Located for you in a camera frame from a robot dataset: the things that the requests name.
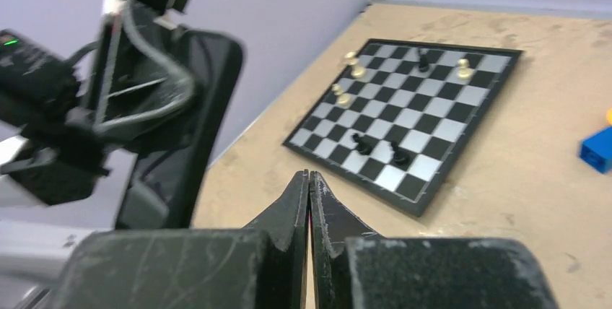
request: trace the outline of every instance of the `blue object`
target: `blue object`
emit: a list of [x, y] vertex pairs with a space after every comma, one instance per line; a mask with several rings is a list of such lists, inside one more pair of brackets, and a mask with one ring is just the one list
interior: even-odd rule
[[580, 158], [601, 173], [612, 169], [612, 126], [582, 141]]

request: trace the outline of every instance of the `chessboard border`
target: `chessboard border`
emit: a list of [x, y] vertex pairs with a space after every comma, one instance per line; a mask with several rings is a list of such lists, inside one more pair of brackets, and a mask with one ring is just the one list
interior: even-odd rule
[[[504, 49], [504, 48], [490, 48], [490, 47], [478, 47], [473, 45], [456, 45], [456, 44], [445, 44], [445, 43], [426, 43], [426, 42], [416, 42], [416, 41], [407, 41], [407, 40], [387, 40], [382, 38], [370, 38], [366, 41], [366, 43], [357, 51], [357, 56], [360, 56], [365, 48], [369, 45], [396, 45], [396, 46], [407, 46], [407, 47], [417, 47], [423, 49], [432, 49], [432, 50], [442, 50], [442, 51], [461, 51], [464, 53], [480, 53], [480, 54], [491, 54], [491, 55], [500, 55], [500, 56], [509, 56], [510, 60], [508, 64], [504, 68], [502, 72], [499, 72], [498, 83], [495, 84], [490, 90], [487, 96], [487, 99], [480, 104], [478, 107], [476, 114], [471, 119], [471, 121], [465, 125], [465, 130], [463, 134], [459, 136], [457, 141], [455, 141], [454, 150], [448, 155], [446, 160], [442, 162], [440, 168], [438, 169], [438, 175], [435, 175], [433, 179], [429, 182], [429, 186], [427, 192], [424, 193], [421, 198], [416, 203], [411, 203], [408, 200], [399, 199], [396, 193], [393, 193], [389, 190], [381, 188], [374, 184], [373, 182], [369, 182], [360, 178], [358, 175], [349, 172], [348, 170], [344, 170], [338, 165], [334, 165], [331, 162], [327, 161], [327, 159], [319, 157], [312, 152], [309, 152], [302, 147], [292, 144], [290, 141], [293, 136], [302, 128], [303, 123], [306, 121], [307, 117], [310, 116], [315, 109], [321, 104], [325, 96], [327, 95], [328, 89], [325, 89], [323, 94], [317, 99], [317, 101], [312, 105], [312, 107], [304, 114], [304, 116], [298, 121], [297, 125], [293, 128], [288, 137], [283, 141], [282, 145], [286, 148], [292, 150], [300, 156], [305, 157], [306, 159], [313, 161], [317, 165], [323, 166], [325, 169], [330, 170], [333, 174], [340, 176], [341, 178], [357, 185], [358, 187], [369, 191], [370, 196], [374, 196], [377, 199], [381, 200], [383, 203], [391, 206], [404, 214], [410, 214], [414, 217], [420, 217], [425, 213], [427, 207], [431, 204], [433, 198], [437, 195], [437, 192], [440, 190], [440, 187], [450, 174], [450, 171], [453, 169], [455, 163], [457, 162], [459, 156], [463, 153], [466, 145], [469, 143], [469, 140], [472, 138], [476, 129], [482, 122], [482, 118], [489, 112], [491, 104], [498, 97], [499, 93], [502, 91], [503, 86], [505, 86], [506, 82], [512, 76], [516, 65], [523, 55], [524, 51], [518, 49]], [[349, 73], [350, 68], [346, 66], [340, 74], [330, 83], [335, 84], [340, 81], [340, 79], [346, 77]]]

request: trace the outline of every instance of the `chessboard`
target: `chessboard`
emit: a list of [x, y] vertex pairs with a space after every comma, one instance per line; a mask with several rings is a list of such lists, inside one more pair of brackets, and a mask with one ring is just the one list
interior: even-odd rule
[[[355, 65], [346, 66], [283, 145], [396, 209], [420, 217], [521, 54], [370, 39], [355, 56], [365, 75], [354, 78]], [[425, 72], [419, 70], [422, 56], [429, 62]], [[461, 59], [471, 68], [468, 79], [459, 77]], [[347, 104], [338, 104], [335, 84]], [[356, 151], [354, 134], [371, 145], [369, 154]], [[396, 165], [390, 142], [397, 142], [410, 162]]]

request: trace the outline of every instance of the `wooden table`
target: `wooden table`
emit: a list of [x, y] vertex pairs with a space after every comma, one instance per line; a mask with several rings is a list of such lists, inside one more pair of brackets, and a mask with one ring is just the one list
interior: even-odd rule
[[[339, 73], [339, 58], [368, 38], [525, 51], [418, 221], [281, 146]], [[194, 225], [242, 227], [294, 172], [319, 170], [383, 235], [514, 238], [541, 262], [562, 308], [612, 308], [612, 175], [577, 156], [612, 108], [611, 53], [612, 22], [374, 4], [211, 167]]]

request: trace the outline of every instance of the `black chess piece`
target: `black chess piece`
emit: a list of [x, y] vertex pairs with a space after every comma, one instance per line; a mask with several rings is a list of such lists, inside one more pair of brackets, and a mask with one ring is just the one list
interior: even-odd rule
[[410, 162], [410, 155], [404, 149], [401, 149], [398, 142], [391, 141], [389, 142], [391, 149], [393, 150], [393, 163], [396, 165], [405, 165]]
[[427, 54], [422, 49], [418, 50], [419, 52], [419, 71], [427, 72], [429, 71], [429, 61], [427, 60]]
[[361, 155], [369, 155], [372, 152], [372, 146], [369, 145], [360, 135], [353, 134], [353, 140], [357, 144], [355, 150]]

